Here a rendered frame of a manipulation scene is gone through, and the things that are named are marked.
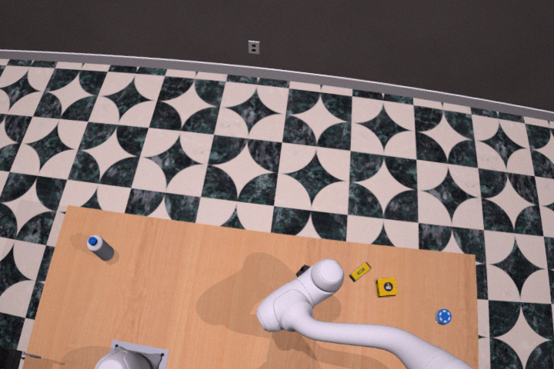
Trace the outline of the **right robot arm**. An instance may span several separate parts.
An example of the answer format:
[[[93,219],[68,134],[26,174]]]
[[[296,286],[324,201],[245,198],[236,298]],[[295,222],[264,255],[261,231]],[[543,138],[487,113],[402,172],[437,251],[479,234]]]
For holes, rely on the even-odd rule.
[[[336,260],[318,261],[266,297],[256,316],[265,331],[297,331],[315,341],[382,349],[407,369],[473,369],[448,351],[397,327],[314,319],[312,308],[337,292],[343,281],[344,270]]]

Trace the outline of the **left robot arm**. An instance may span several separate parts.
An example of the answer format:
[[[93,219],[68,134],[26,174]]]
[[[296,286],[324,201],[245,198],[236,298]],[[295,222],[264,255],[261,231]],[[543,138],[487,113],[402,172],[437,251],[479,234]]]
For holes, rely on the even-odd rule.
[[[130,351],[118,346],[115,351],[103,356],[95,369],[159,369],[161,360],[160,354]]]

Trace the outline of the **grey bottle with blue cap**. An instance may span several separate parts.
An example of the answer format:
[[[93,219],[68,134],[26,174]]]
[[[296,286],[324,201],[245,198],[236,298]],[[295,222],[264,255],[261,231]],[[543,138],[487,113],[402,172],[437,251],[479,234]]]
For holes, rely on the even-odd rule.
[[[100,237],[92,235],[87,241],[87,247],[103,261],[109,261],[114,256],[114,249]]]

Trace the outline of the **yellow pocket level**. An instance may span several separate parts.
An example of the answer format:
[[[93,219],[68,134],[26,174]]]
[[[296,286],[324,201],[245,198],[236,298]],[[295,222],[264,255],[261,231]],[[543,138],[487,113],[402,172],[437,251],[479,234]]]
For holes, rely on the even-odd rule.
[[[358,268],[353,273],[351,273],[349,277],[353,280],[353,282],[355,282],[370,269],[371,269],[370,265],[366,262],[360,268]]]

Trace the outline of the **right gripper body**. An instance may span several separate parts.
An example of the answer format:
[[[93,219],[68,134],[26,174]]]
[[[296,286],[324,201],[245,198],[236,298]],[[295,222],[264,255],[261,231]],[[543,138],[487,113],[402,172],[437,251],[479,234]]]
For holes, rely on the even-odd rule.
[[[310,267],[308,265],[303,265],[301,269],[296,273],[297,277],[303,274],[305,271],[307,271]],[[304,269],[304,270],[303,270]]]

